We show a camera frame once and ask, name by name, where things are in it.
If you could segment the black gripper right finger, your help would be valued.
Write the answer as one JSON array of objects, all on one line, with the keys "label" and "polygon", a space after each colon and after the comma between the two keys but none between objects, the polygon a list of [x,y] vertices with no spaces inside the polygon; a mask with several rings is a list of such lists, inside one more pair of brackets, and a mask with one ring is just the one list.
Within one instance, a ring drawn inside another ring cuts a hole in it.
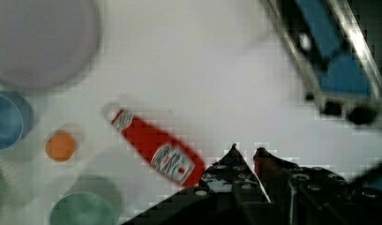
[{"label": "black gripper right finger", "polygon": [[382,225],[382,189],[367,175],[348,182],[322,167],[301,167],[259,147],[254,170],[288,225]]}]

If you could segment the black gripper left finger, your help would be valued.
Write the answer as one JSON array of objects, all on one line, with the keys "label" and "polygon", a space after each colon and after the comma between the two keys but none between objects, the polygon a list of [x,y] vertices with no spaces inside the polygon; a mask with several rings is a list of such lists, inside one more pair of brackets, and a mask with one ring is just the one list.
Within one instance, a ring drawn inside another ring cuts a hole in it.
[{"label": "black gripper left finger", "polygon": [[257,177],[233,145],[186,187],[122,225],[248,225],[243,203],[266,203]]}]

